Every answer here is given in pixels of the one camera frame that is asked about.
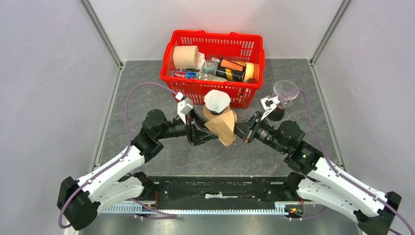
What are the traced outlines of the clear glass dripper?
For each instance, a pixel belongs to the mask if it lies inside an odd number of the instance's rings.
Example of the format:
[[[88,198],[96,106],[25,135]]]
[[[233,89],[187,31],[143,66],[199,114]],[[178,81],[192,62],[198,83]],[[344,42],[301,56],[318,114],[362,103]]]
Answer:
[[[297,85],[289,80],[280,80],[274,85],[274,94],[278,97],[280,109],[285,109],[292,105],[293,100],[298,96]]]

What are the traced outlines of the round wooden dripper holder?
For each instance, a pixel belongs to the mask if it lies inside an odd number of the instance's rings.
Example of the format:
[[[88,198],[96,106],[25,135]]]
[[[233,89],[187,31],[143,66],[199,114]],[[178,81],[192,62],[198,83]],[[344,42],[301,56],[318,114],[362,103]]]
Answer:
[[[203,106],[203,114],[207,120],[212,120],[216,117],[221,116],[222,114],[229,112],[231,110],[230,106],[227,106],[222,112],[216,113],[207,108],[206,105]]]

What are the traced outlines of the brown paper coffee filter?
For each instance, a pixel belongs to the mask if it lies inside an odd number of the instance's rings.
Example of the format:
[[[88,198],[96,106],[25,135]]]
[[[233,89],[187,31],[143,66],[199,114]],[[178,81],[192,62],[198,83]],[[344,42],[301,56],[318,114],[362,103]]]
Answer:
[[[236,121],[236,112],[230,110],[219,117],[208,120],[206,127],[219,136],[219,141],[224,146],[229,146],[236,140],[236,135],[234,133]]]

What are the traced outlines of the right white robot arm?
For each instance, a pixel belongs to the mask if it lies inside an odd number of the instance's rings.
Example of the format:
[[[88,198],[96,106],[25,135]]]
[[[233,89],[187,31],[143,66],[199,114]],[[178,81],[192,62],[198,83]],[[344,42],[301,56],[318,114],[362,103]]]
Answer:
[[[286,154],[284,162],[292,169],[282,187],[288,200],[301,198],[337,211],[367,235],[386,235],[401,203],[393,191],[376,190],[336,166],[325,155],[303,140],[305,133],[295,121],[270,126],[256,112],[249,120],[237,122],[234,133],[245,143],[257,139]]]

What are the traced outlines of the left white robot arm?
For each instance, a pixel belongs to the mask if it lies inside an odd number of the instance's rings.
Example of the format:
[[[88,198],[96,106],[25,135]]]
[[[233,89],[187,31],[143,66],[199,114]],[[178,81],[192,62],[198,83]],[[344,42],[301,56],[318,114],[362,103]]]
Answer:
[[[161,139],[185,136],[194,146],[218,139],[205,123],[191,108],[179,109],[178,118],[172,121],[168,121],[161,110],[148,112],[139,134],[130,139],[118,155],[78,179],[69,176],[61,182],[57,199],[58,226],[79,231],[117,203],[137,197],[151,198],[154,188],[146,182],[146,176],[131,176],[122,182],[119,179],[157,156],[163,149]]]

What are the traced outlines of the white paper coffee filter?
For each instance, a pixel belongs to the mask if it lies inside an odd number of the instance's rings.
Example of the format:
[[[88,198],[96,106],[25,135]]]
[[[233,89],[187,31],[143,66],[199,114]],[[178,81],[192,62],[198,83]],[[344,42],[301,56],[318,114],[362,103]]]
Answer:
[[[204,96],[204,103],[211,113],[219,115],[230,107],[231,98],[226,92],[211,90]]]

